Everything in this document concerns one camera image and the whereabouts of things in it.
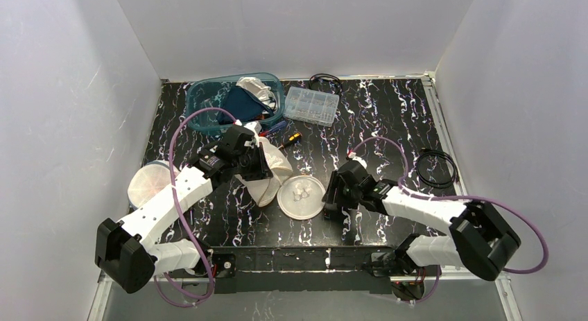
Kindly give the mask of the dark blue lace bra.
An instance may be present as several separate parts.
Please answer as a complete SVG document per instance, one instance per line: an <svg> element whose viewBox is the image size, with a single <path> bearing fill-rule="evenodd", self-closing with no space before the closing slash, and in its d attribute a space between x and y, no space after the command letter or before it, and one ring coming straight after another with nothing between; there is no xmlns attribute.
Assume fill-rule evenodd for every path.
<svg viewBox="0 0 588 321"><path fill-rule="evenodd" d="M275 115L270 106L262 103L252 92L239 86L233 86L229 90L220 108L241 122L259 120L259 116L263 114L267 114L269 117Z"/></svg>

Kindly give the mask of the teal plastic bin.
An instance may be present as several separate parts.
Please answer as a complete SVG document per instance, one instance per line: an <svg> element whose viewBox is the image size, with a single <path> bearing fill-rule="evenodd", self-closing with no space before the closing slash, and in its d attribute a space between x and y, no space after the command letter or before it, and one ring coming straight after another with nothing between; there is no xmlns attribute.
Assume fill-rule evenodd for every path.
<svg viewBox="0 0 588 321"><path fill-rule="evenodd" d="M186 95L186 116L190 116L199 110L203 113L193 117L188 126L197 132L207 135L220 135L232 123L231 114L220 108L223 99L229 90L241 77L251 76L259 78L264 84L271 87L272 93L277 98L277 109L275 115L269 117L267 114L259 116L263 129L267 129L282 119L284 111L285 94L279 79L271 73L245 73L232 76L208 78L192 84Z"/></svg>

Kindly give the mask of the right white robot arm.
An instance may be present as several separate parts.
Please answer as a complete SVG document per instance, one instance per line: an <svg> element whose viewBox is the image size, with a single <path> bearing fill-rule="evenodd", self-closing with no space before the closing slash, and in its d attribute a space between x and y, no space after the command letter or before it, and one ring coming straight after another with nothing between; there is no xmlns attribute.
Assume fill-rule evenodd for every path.
<svg viewBox="0 0 588 321"><path fill-rule="evenodd" d="M380 257L380 263L393 272L454 266L493 281L521 246L519 236L489 202L410 197L396 181L374 179L356 160L331 173L322 201L328 212L361 205L441 232L441 236L411 234L393 252Z"/></svg>

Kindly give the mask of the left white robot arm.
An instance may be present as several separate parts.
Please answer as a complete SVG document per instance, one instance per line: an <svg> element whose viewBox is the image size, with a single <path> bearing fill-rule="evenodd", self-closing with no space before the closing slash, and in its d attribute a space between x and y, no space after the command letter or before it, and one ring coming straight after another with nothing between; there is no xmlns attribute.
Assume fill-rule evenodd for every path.
<svg viewBox="0 0 588 321"><path fill-rule="evenodd" d="M97 228L95 264L127 293L165 272L194 269L199 263L209 270L206 251L193 240L157 240L185 218L186 210L234 176L245 181L273 177L259 135L250 125L231 125L146 204L118 221L106 218Z"/></svg>

